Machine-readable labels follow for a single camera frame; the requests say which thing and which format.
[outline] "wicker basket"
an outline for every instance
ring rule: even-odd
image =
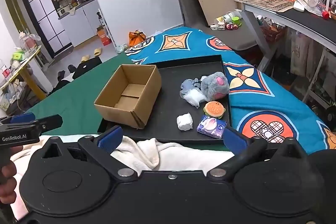
[[[265,18],[266,22],[269,25],[272,25],[272,20],[269,18]],[[282,28],[279,31],[273,31],[273,30],[267,30],[263,27],[261,27],[261,30],[265,36],[265,39],[267,43],[274,43],[279,41],[281,38],[283,38],[287,32],[287,27]]]

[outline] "yellow table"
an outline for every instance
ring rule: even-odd
[[[3,90],[5,87],[8,86],[10,82],[12,82],[19,74],[22,76],[24,81],[27,83],[27,85],[31,88],[31,90],[35,93],[37,98],[39,98],[41,101],[45,99],[47,96],[45,93],[39,88],[39,86],[35,83],[33,78],[29,75],[27,64],[32,61],[32,59],[40,52],[41,46],[38,46],[36,51],[32,53],[20,66],[17,68],[12,76],[8,79],[8,81],[0,87],[1,90]]]

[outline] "blue bedsheet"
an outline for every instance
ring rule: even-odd
[[[336,148],[336,137],[308,106],[224,43],[200,30],[179,27],[147,39],[126,54],[136,64],[221,54],[235,129],[274,143],[294,137],[307,153]]]

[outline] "metal screw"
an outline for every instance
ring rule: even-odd
[[[220,178],[226,175],[226,170],[221,168],[215,168],[210,171],[210,175],[216,178]]]
[[[133,174],[134,170],[130,168],[122,168],[118,170],[118,175],[120,175],[121,177],[130,177]]]
[[[177,179],[177,175],[168,175],[169,179]]]

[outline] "slipper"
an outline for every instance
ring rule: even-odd
[[[97,57],[99,55],[101,55],[101,48],[97,48],[94,50],[94,56]]]
[[[85,62],[85,61],[88,61],[90,59],[90,56],[89,55],[86,55],[86,56],[83,56],[82,57],[82,61],[81,63]]]

